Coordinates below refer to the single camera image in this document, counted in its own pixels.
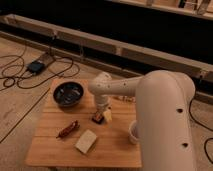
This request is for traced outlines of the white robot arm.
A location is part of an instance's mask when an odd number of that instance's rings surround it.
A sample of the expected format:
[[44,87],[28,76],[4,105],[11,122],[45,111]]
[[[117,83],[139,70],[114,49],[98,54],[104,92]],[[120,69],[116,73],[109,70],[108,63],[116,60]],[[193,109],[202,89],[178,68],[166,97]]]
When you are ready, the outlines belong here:
[[114,80],[102,72],[88,90],[98,108],[108,104],[110,95],[135,98],[143,171],[197,171],[189,120],[195,85],[188,75],[156,70]]

